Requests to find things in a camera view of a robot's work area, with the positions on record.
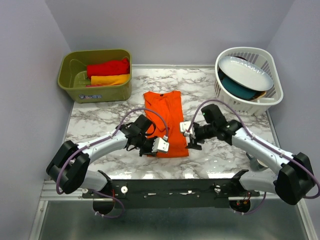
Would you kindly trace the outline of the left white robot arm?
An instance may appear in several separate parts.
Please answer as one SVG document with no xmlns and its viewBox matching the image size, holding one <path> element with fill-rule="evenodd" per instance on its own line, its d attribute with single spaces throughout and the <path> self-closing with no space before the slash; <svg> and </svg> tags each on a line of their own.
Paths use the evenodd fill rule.
<svg viewBox="0 0 320 240">
<path fill-rule="evenodd" d="M 155 156 L 159 152 L 167 152 L 169 143 L 163 138 L 150 137 L 146 131 L 156 125 L 144 115 L 119 129 L 96 140 L 75 144 L 68 140 L 62 144 L 54 158 L 46 168 L 46 173 L 54 181 L 60 180 L 59 188 L 65 194 L 77 189 L 93 190 L 99 197 L 110 194 L 111 179 L 103 171 L 88 170 L 89 165 L 99 158 L 117 150 L 139 150 L 139 156 Z"/>
</svg>

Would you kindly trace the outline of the orange t shirt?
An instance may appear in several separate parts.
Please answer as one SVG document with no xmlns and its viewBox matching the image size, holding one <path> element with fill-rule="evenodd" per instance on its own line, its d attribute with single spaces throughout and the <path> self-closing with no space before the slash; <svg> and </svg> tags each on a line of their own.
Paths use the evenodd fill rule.
<svg viewBox="0 0 320 240">
<path fill-rule="evenodd" d="M 158 152 L 158 158 L 184 158 L 189 156 L 187 141 L 180 132 L 180 123 L 184 121 L 180 91 L 155 93 L 148 91 L 143 94 L 145 108 L 153 110 L 162 116 L 146 111 L 148 119 L 155 123 L 156 129 L 150 127 L 148 133 L 152 137 L 168 136 L 169 148 L 167 153 Z"/>
</svg>

